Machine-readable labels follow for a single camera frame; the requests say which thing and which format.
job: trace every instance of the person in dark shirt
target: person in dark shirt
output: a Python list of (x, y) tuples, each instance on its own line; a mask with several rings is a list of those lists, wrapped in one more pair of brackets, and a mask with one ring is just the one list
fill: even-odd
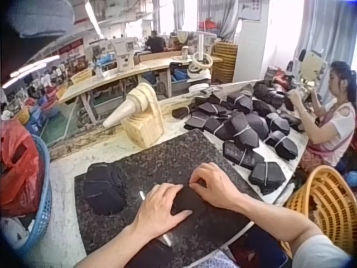
[(165, 39), (157, 36), (156, 30), (151, 32), (151, 36), (145, 42), (145, 45), (150, 47), (151, 53), (163, 52), (164, 48), (166, 47)]

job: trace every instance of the person's left hand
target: person's left hand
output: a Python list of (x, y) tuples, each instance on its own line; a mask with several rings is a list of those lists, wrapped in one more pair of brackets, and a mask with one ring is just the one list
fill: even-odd
[(298, 107), (300, 104), (302, 104), (301, 97), (297, 89), (290, 90), (287, 93), (287, 96), (295, 107)]
[(155, 185), (147, 194), (135, 217), (133, 222), (135, 231), (150, 241), (174, 228), (191, 215), (191, 210), (171, 215), (173, 199), (183, 187), (182, 184), (169, 183)]

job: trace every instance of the blue plastic basket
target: blue plastic basket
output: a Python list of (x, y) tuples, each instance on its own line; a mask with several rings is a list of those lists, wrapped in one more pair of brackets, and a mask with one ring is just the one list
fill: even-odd
[(25, 244), (16, 250), (20, 256), (26, 255), (29, 250), (43, 238), (51, 217), (52, 190), (50, 183), (50, 154), (46, 144), (40, 137), (32, 135), (32, 138), (35, 141), (40, 158), (44, 161), (44, 184), (42, 187), (40, 205), (36, 213), (35, 224)]

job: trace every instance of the hand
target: hand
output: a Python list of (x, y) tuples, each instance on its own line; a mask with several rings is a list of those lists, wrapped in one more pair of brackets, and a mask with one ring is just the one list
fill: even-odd
[[(198, 184), (198, 180), (206, 182), (207, 188)], [(191, 175), (190, 187), (204, 200), (218, 208), (234, 210), (237, 199), (243, 194), (231, 182), (227, 174), (215, 163), (203, 163)]]
[(191, 210), (184, 210), (171, 215), (173, 199), (182, 187), (182, 184), (157, 184), (147, 194), (132, 223), (135, 231), (147, 242), (166, 233), (192, 214)]
[(300, 105), (302, 105), (301, 97), (297, 89), (290, 90), (287, 93), (287, 96), (295, 107), (299, 107)]

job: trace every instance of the woman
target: woman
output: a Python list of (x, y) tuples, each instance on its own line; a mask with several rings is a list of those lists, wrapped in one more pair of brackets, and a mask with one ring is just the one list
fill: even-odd
[(288, 97), (298, 111), (309, 142), (304, 152), (300, 168), (311, 173), (320, 165), (336, 166), (347, 150), (356, 123), (356, 72), (347, 63), (334, 61), (331, 64), (329, 90), (334, 99), (322, 106), (312, 91), (314, 113), (320, 117), (317, 126), (304, 108), (296, 90)]

